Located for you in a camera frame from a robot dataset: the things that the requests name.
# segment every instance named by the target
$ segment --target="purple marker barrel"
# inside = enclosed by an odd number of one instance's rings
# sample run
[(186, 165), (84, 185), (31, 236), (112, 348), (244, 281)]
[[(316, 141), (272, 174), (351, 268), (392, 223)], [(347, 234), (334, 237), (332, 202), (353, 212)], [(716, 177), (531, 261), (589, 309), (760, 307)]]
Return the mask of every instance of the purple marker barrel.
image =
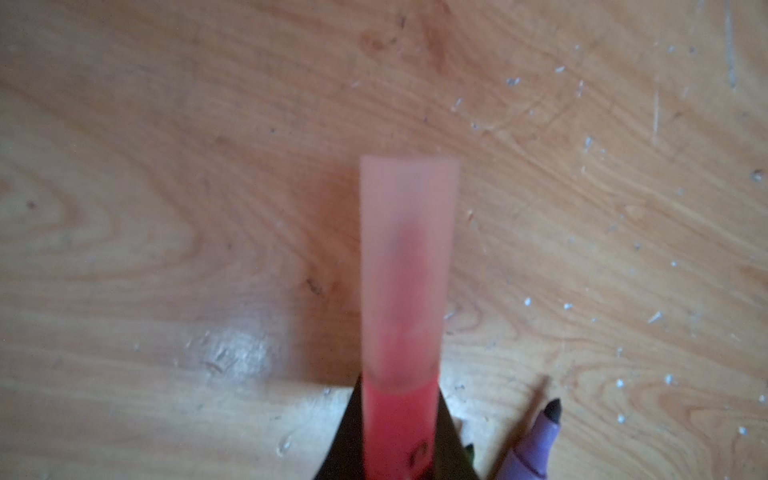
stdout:
[(539, 412), (531, 431), (507, 454), (496, 480), (547, 478), (549, 451), (560, 432), (560, 414), (560, 399), (552, 400)]

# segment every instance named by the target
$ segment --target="marker nib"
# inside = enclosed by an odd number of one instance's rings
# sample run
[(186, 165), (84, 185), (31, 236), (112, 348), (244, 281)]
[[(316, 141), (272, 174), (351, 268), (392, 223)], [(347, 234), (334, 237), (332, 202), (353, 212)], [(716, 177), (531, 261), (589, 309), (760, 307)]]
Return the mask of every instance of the marker nib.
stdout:
[(560, 414), (562, 412), (563, 406), (560, 405), (560, 399), (554, 399), (544, 407), (544, 415), (558, 425), (560, 425)]

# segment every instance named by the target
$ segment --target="wood grain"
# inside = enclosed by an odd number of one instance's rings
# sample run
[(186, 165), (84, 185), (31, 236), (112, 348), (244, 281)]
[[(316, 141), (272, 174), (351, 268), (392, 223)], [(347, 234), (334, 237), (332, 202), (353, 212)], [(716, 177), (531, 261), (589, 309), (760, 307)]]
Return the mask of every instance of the wood grain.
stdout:
[(759, 0), (0, 2), (0, 478), (310, 478), (364, 153), (462, 161), (483, 475), (561, 396), (551, 478), (768, 478), (767, 45)]

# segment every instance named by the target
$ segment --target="wooden table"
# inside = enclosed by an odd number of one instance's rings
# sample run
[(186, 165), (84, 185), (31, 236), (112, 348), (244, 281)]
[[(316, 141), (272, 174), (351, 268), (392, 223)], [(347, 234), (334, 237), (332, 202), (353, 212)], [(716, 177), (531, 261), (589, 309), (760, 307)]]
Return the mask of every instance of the wooden table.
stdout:
[(767, 18), (0, 2), (0, 478), (310, 478), (377, 153), (462, 162), (441, 385), (482, 474), (560, 396), (553, 479), (765, 479)]

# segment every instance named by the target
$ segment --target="black object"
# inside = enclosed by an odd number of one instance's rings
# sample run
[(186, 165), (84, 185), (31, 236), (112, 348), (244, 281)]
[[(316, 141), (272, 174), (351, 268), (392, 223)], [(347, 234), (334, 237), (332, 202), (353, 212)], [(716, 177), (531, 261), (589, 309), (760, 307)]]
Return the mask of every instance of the black object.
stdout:
[[(362, 379), (358, 378), (326, 461), (320, 466), (315, 480), (363, 480), (365, 478), (362, 467), (361, 382)], [(462, 447), (462, 441), (458, 438), (453, 426), (451, 413), (440, 392), (435, 431), (434, 470), (419, 480), (480, 480), (467, 454), (468, 451)]]
[(563, 412), (563, 406), (560, 399), (554, 399), (544, 407), (544, 415), (553, 423), (560, 425), (560, 414)]

